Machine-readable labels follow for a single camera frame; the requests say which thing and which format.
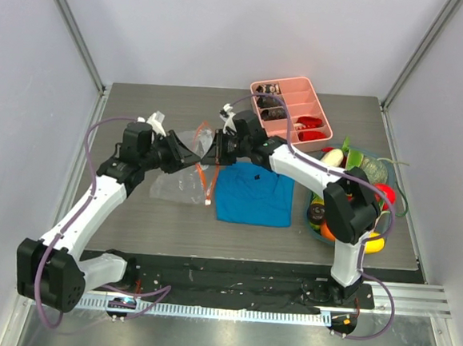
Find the clear zip top bag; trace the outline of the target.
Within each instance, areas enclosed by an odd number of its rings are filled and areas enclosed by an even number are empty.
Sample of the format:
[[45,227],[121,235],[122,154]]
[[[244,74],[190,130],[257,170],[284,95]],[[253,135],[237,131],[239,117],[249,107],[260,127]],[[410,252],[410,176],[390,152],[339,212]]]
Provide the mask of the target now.
[[[198,156],[203,156],[212,145],[214,130],[207,122],[202,122],[196,129],[177,133],[183,144]],[[219,169],[212,166],[189,166],[176,173],[162,173],[150,187],[153,199],[210,205]]]

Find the white radish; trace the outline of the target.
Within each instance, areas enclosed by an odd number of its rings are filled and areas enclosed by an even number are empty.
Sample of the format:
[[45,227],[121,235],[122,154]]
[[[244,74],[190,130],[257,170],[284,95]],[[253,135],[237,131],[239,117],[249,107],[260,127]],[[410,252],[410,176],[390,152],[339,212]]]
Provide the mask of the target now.
[[334,168],[340,167],[344,160],[344,153],[341,149],[331,149],[321,157],[321,162],[324,165],[333,166]]

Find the orange fruit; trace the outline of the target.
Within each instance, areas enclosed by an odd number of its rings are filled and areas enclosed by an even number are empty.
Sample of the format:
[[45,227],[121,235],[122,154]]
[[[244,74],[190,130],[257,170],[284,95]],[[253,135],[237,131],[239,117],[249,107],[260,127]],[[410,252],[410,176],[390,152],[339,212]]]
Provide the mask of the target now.
[[321,224],[320,234],[323,238],[325,238],[328,241],[335,241],[336,237],[332,234],[326,222]]

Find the red apple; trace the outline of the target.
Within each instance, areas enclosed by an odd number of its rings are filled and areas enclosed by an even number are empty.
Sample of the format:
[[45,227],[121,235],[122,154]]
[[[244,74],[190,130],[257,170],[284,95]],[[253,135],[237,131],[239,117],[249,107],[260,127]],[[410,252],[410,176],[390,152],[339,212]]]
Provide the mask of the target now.
[[[392,189],[392,187],[384,184],[384,183],[377,183],[374,185],[378,191],[381,191],[384,193],[386,198],[388,199],[388,202],[391,205],[395,205],[395,201],[397,199],[395,191]],[[376,197],[376,202],[378,205],[381,207],[381,210],[389,210],[388,204],[385,202],[385,199],[383,197],[380,197],[379,195],[375,195]]]

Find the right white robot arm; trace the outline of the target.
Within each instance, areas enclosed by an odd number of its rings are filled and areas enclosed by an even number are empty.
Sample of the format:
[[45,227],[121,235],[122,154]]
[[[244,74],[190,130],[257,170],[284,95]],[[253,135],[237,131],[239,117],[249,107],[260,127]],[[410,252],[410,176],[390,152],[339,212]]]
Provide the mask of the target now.
[[359,168],[344,171],[305,157],[282,137],[267,136],[252,110],[235,113],[227,104],[219,112],[223,127],[214,132],[203,165],[233,165],[248,158],[262,167],[291,178],[324,201],[325,223],[335,237],[334,259],[327,293],[338,306],[354,300],[362,277],[362,241],[380,216],[373,187]]

